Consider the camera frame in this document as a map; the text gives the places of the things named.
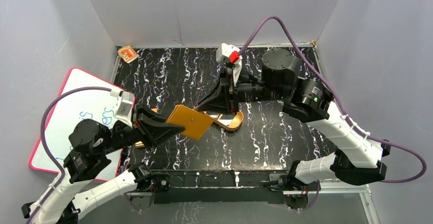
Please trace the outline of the orange leather card holder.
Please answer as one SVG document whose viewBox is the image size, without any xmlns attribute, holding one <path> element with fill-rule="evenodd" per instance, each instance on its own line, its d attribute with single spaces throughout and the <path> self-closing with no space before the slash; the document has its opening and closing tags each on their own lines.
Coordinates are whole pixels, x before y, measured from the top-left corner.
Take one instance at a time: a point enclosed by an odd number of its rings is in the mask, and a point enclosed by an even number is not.
<svg viewBox="0 0 433 224">
<path fill-rule="evenodd" d="M 166 123 L 183 126 L 185 130 L 181 135 L 199 140 L 213 123 L 213 118 L 184 105 L 177 105 Z"/>
</svg>

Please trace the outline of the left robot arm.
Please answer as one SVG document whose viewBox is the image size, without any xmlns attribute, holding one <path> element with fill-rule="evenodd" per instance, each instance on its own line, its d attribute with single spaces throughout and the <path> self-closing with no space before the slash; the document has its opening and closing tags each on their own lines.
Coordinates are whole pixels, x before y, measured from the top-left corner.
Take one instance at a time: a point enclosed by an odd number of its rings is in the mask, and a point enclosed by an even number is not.
<svg viewBox="0 0 433 224">
<path fill-rule="evenodd" d="M 127 192 L 155 188 L 155 177 L 142 163 L 126 168 L 112 180 L 84 190 L 109 164 L 108 154 L 141 142 L 155 149 L 185 130 L 149 108 L 133 108 L 127 116 L 116 114 L 113 127 L 93 119 L 79 122 L 69 135 L 72 150 L 45 193 L 24 204 L 27 223 L 77 223 L 96 207 Z"/>
</svg>

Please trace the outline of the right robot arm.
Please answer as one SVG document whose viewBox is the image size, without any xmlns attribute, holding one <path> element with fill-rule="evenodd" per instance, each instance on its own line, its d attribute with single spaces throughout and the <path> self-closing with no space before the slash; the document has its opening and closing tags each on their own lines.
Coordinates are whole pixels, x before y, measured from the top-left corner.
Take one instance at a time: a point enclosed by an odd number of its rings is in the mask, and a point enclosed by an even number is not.
<svg viewBox="0 0 433 224">
<path fill-rule="evenodd" d="M 294 161 L 285 180 L 293 190 L 301 190 L 318 180 L 339 179 L 359 186 L 383 181 L 387 166 L 381 159 L 390 147 L 368 135 L 345 117 L 332 93 L 321 83 L 299 76 L 302 60 L 282 48 L 266 51 L 261 75 L 242 70 L 242 57 L 233 45 L 222 44 L 216 51 L 220 76 L 210 94 L 197 105 L 200 112 L 234 114 L 239 103 L 282 101 L 285 114 L 318 130 L 335 146 L 330 155 L 309 161 Z"/>
</svg>

